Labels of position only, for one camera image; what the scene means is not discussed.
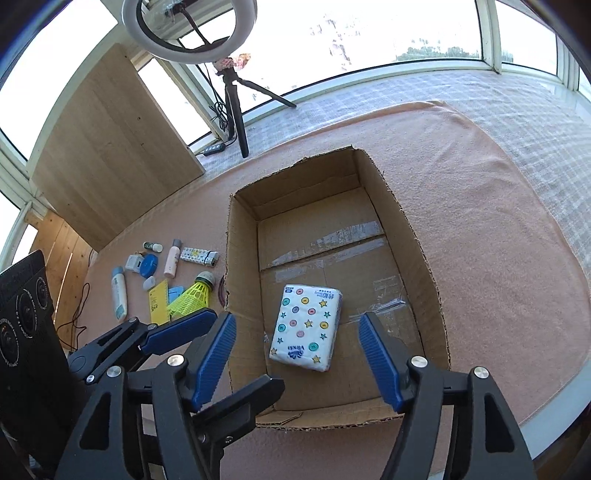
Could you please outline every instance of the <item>wooden board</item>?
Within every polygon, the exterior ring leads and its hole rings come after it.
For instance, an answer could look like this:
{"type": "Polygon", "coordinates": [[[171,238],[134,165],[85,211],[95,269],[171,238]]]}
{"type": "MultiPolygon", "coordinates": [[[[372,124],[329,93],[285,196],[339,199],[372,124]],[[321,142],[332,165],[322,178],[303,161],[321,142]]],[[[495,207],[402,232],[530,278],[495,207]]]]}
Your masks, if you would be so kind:
{"type": "Polygon", "coordinates": [[[51,253],[45,260],[47,286],[49,287],[49,293],[56,308],[59,305],[61,284],[66,276],[70,256],[79,238],[80,236],[74,229],[64,222],[60,232],[57,234],[51,253]]]}
{"type": "Polygon", "coordinates": [[[33,182],[97,251],[204,172],[119,45],[54,109],[33,182]]]}
{"type": "Polygon", "coordinates": [[[47,262],[53,244],[56,241],[57,234],[60,232],[63,224],[63,218],[52,211],[48,211],[43,221],[35,227],[37,228],[37,234],[31,245],[31,252],[41,250],[41,252],[43,252],[43,257],[47,262]]]}
{"type": "Polygon", "coordinates": [[[56,328],[64,325],[64,327],[60,328],[58,334],[60,339],[64,340],[69,346],[77,347],[76,331],[80,330],[73,328],[72,321],[76,308],[82,299],[84,280],[88,271],[88,258],[91,252],[90,245],[81,237],[78,237],[72,250],[57,301],[54,324],[56,328]]]}
{"type": "Polygon", "coordinates": [[[37,228],[31,252],[40,249],[46,262],[47,284],[56,311],[53,321],[63,348],[71,350],[76,341],[73,315],[82,295],[92,248],[61,217],[47,212],[25,221],[37,228]]]}

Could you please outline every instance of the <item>window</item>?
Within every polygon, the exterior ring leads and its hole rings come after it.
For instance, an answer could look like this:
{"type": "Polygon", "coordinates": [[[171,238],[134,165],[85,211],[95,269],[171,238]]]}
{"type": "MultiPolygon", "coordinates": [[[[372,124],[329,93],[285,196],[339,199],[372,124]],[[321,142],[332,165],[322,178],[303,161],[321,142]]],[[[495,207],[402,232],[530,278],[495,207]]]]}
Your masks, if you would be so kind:
{"type": "Polygon", "coordinates": [[[13,265],[29,254],[36,235],[37,229],[32,225],[27,225],[25,233],[22,235],[21,242],[18,244],[17,251],[14,254],[14,259],[12,260],[13,265]]]}
{"type": "Polygon", "coordinates": [[[156,59],[150,60],[138,73],[186,144],[210,131],[207,123],[199,116],[156,59]]]}
{"type": "Polygon", "coordinates": [[[73,0],[23,52],[0,90],[0,128],[25,158],[67,82],[116,24],[100,0],[73,0]]]}
{"type": "Polygon", "coordinates": [[[583,73],[583,70],[579,67],[579,92],[581,92],[587,100],[591,100],[591,84],[583,73]]]}
{"type": "Polygon", "coordinates": [[[0,245],[4,247],[10,230],[17,219],[19,210],[10,200],[0,193],[0,245]]]}
{"type": "MultiPolygon", "coordinates": [[[[383,64],[440,58],[482,57],[478,14],[473,0],[258,0],[258,18],[232,57],[250,54],[239,72],[244,79],[283,94],[335,75],[383,64]]],[[[210,40],[230,35],[233,12],[200,27],[210,40]]],[[[181,42],[196,48],[195,32],[181,42]]],[[[209,66],[222,98],[223,82],[209,66]]],[[[268,97],[238,86],[242,110],[268,97]]]]}
{"type": "Polygon", "coordinates": [[[496,3],[501,32],[502,60],[556,75],[556,35],[527,15],[496,3]]]}

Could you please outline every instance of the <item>yellow shuttlecock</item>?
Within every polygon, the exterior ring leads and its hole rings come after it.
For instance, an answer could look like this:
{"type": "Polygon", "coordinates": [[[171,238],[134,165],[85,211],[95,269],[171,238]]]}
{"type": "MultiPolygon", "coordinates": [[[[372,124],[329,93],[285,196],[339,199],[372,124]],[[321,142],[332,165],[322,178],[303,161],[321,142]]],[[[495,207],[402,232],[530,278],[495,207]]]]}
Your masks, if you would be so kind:
{"type": "Polygon", "coordinates": [[[201,272],[195,278],[195,283],[168,305],[169,314],[177,319],[209,307],[209,294],[215,282],[215,277],[210,272],[201,272]]]}

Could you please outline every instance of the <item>speaker grille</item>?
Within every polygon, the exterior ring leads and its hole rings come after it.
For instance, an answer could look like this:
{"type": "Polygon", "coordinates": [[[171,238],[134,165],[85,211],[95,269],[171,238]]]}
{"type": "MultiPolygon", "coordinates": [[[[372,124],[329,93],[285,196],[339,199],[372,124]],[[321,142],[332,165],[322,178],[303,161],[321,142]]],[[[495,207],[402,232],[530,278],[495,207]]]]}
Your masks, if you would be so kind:
{"type": "Polygon", "coordinates": [[[39,303],[39,306],[45,310],[49,303],[49,292],[47,291],[47,285],[45,280],[43,280],[43,277],[37,279],[35,293],[37,293],[37,303],[39,303]]]}
{"type": "Polygon", "coordinates": [[[28,290],[23,290],[17,297],[17,319],[23,334],[27,338],[33,338],[37,330],[37,312],[33,296],[28,290]]]}
{"type": "Polygon", "coordinates": [[[6,319],[0,319],[0,354],[9,367],[18,365],[17,333],[6,319]]]}

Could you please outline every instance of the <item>blue lid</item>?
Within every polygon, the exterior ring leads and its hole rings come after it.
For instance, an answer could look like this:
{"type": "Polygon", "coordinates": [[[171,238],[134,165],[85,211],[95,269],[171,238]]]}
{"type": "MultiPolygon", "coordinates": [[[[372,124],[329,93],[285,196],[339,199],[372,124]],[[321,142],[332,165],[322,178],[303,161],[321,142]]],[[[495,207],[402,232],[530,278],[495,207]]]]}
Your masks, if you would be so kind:
{"type": "Polygon", "coordinates": [[[157,267],[158,257],[156,257],[154,254],[148,254],[144,257],[141,265],[139,266],[139,274],[144,278],[151,277],[154,275],[157,267]]]}

